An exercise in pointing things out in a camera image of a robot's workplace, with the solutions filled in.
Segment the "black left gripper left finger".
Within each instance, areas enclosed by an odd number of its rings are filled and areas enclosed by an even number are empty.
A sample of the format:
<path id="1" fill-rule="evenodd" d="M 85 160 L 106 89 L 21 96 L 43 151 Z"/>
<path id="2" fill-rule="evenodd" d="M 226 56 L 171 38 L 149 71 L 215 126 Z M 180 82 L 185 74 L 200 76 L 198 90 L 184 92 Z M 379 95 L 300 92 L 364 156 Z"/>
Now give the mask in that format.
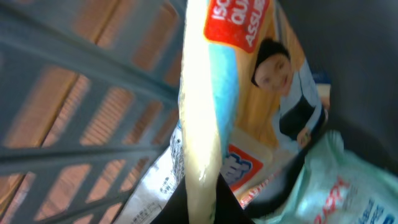
<path id="1" fill-rule="evenodd" d="M 166 206 L 151 224 L 188 224 L 188 207 L 185 178 L 170 197 Z M 230 187 L 220 174 L 216 186 L 215 224 L 254 224 L 245 214 Z"/>

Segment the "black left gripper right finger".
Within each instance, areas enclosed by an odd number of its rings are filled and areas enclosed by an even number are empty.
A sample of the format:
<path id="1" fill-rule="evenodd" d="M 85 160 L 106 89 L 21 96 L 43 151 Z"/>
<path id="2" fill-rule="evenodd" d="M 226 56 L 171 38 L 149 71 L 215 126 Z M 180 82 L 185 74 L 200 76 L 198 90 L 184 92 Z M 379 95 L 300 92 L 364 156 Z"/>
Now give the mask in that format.
<path id="1" fill-rule="evenodd" d="M 365 161 L 397 173 L 397 2 L 277 1 L 310 69 L 331 80 L 329 128 Z"/>

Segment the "yellow snack packet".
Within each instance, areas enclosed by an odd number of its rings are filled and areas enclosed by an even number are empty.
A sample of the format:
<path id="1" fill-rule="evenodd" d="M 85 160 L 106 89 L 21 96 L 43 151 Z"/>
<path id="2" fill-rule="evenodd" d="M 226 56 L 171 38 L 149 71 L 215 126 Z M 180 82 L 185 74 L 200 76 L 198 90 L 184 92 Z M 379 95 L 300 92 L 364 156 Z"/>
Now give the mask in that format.
<path id="1" fill-rule="evenodd" d="M 276 3 L 187 3 L 178 107 L 190 223 L 213 223 L 220 174 L 241 195 L 326 123 L 302 46 Z"/>

